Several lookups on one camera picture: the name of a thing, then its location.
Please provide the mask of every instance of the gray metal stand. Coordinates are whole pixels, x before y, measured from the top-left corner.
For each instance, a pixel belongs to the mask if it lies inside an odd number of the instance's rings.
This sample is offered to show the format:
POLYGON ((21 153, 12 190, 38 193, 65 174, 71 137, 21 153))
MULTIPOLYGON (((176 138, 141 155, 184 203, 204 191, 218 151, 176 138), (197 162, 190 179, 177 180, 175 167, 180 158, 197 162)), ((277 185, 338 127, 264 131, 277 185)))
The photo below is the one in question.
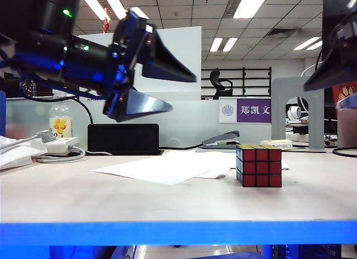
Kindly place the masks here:
POLYGON ((308 150, 324 152, 324 90, 306 92, 307 76, 278 78, 272 81, 272 139, 285 139, 285 105, 293 97, 308 102, 308 150))

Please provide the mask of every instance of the bottle label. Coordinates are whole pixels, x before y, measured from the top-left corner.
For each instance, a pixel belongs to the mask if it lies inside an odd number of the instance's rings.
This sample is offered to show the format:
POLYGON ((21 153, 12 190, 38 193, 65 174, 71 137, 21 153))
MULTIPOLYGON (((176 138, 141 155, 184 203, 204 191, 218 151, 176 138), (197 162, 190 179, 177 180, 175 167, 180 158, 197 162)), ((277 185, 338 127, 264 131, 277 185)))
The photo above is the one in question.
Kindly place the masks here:
POLYGON ((50 118, 50 130, 57 138, 72 137, 72 119, 50 118))

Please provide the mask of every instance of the ceiling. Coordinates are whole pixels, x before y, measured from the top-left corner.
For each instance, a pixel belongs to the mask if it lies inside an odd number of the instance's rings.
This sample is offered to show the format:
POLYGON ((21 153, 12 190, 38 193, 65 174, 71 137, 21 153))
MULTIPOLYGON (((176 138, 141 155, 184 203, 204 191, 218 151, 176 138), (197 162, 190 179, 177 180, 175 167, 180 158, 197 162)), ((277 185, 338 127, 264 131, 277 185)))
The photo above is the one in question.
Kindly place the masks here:
MULTIPOLYGON (((304 59, 320 48, 293 51, 321 36, 322 0, 266 0, 251 19, 222 18, 229 0, 121 0, 138 6, 157 28, 202 27, 202 60, 304 59), (290 37, 266 37, 273 28, 298 28, 290 37), (229 52, 210 52, 214 37, 238 37, 229 52)), ((114 29, 118 20, 111 20, 114 29)), ((81 0, 75 35, 102 33, 102 21, 81 0)))

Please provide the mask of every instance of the rubik's cube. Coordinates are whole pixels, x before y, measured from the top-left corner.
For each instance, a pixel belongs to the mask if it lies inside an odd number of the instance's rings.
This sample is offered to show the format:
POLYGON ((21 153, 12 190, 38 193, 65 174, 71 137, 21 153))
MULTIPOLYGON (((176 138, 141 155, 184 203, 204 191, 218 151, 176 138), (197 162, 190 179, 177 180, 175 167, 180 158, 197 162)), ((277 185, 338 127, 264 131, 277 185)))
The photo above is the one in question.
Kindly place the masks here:
POLYGON ((244 187, 281 188, 281 149, 237 145, 236 176, 244 187))

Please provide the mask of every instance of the logo emblem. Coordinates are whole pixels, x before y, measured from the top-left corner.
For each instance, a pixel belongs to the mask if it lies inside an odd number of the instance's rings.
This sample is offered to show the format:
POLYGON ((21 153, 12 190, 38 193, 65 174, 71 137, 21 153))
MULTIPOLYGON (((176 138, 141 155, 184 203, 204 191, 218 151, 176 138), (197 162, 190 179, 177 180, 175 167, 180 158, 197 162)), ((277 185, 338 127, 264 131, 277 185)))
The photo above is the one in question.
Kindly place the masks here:
POLYGON ((226 104, 222 108, 222 113, 225 116, 231 116, 233 114, 233 107, 231 105, 226 104))

